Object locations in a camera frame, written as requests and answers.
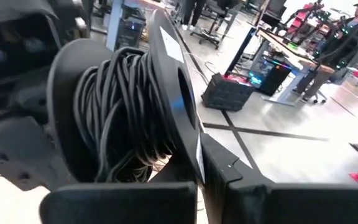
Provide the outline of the wooden work table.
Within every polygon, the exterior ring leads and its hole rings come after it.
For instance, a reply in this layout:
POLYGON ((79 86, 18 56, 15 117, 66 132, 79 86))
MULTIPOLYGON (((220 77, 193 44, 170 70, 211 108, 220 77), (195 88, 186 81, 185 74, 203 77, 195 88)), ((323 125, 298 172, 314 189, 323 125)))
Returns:
POLYGON ((255 34, 265 39, 265 42, 261 44, 260 49, 257 51, 255 59, 261 58, 263 52, 267 50, 269 44, 272 44, 275 50, 278 50, 279 52, 285 54, 287 60, 291 65, 299 69, 298 75, 288 84, 288 86, 284 90, 281 91, 281 94, 279 94, 278 97, 274 98, 273 96, 262 96, 261 99, 263 99, 264 101, 268 101, 269 103, 277 103, 285 106, 295 106, 293 102, 288 101, 288 97, 292 93, 292 89, 294 89, 301 81, 301 79, 307 75, 308 71, 303 67, 304 65, 312 69, 313 72, 324 71, 330 74, 333 74, 335 72, 335 70, 331 67, 321 65, 320 63, 317 63, 308 57, 300 55, 298 53, 298 50, 290 48, 288 45, 283 43, 283 39, 281 37, 272 34, 266 29, 258 29, 255 34))

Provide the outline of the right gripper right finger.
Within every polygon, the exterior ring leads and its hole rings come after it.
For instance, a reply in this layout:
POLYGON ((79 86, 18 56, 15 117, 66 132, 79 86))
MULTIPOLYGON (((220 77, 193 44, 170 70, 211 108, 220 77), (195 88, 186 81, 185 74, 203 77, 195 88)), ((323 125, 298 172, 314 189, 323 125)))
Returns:
POLYGON ((201 134, 209 224, 264 224, 273 181, 245 165, 208 134, 201 134))

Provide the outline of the black monitor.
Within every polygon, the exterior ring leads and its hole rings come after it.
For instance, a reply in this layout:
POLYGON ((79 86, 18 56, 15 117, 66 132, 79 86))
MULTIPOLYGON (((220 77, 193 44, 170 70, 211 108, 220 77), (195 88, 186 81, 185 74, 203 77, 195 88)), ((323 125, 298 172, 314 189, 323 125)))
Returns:
POLYGON ((262 22, 271 27, 276 27, 282 19, 283 13, 286 11, 287 0, 269 0, 265 13, 262 16, 262 22))

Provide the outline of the person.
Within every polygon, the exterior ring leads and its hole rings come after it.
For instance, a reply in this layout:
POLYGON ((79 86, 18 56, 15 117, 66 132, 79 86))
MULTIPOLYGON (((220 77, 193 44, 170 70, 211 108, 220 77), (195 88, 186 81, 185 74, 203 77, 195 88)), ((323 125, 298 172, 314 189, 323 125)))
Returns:
MULTIPOLYGON (((358 48, 358 3, 354 5, 356 11, 353 17, 348 18, 344 25, 348 33, 339 30, 333 39, 327 40, 319 49, 322 59, 320 62, 332 69, 336 69, 341 60, 352 59, 358 48)), ((333 74, 324 70, 310 72, 297 84, 292 92, 301 95, 301 100, 307 102, 325 84, 333 74)))
POLYGON ((181 22, 183 30, 193 31, 207 0, 185 0, 185 14, 181 22))

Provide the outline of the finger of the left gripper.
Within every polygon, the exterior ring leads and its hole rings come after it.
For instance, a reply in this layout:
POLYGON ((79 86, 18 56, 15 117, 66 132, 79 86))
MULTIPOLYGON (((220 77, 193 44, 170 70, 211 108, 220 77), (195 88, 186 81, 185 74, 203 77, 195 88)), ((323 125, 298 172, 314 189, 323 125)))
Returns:
POLYGON ((23 191, 73 183, 43 127, 30 116, 0 118, 0 175, 23 191))

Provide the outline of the black computer with rainbow lights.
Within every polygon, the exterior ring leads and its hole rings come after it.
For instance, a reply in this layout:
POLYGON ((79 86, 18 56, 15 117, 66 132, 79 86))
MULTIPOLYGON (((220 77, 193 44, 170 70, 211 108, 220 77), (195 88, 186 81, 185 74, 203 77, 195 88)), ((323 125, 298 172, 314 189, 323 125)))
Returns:
POLYGON ((291 71, 287 63, 264 57, 253 64, 248 75, 257 92, 273 96, 291 71))

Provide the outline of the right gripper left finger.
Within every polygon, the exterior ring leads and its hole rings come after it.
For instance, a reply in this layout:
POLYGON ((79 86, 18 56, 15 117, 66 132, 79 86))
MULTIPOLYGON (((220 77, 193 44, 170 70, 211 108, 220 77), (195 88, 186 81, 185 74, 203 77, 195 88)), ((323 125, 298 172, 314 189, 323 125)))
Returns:
POLYGON ((191 182, 197 185, 191 162, 180 155, 173 155, 167 165, 149 181, 149 184, 163 185, 177 182, 191 182))

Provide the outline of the black plastic spool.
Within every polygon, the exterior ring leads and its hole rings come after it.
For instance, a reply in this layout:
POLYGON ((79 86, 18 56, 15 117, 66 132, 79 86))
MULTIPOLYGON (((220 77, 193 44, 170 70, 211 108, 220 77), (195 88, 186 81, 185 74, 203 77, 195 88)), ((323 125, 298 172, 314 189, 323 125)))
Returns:
POLYGON ((204 181, 193 90, 164 10, 150 17, 146 51, 91 39, 66 44, 50 67, 46 98, 53 141, 77 181, 145 182, 173 155, 204 181))

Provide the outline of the black office chair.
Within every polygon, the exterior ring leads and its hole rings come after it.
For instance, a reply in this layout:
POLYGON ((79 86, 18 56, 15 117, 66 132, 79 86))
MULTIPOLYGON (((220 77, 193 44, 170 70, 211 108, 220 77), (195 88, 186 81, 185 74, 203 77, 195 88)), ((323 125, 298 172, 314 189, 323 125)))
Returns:
POLYGON ((235 19, 236 13, 238 12, 236 7, 241 6, 240 1, 241 0, 207 0, 204 6, 207 15, 204 16, 213 19, 213 22, 209 29, 198 28, 197 30, 191 31, 190 35, 198 36, 200 38, 198 41, 199 44, 209 42, 213 44, 217 50, 235 19), (224 34, 219 35, 218 29, 223 22, 227 23, 226 30, 224 34))

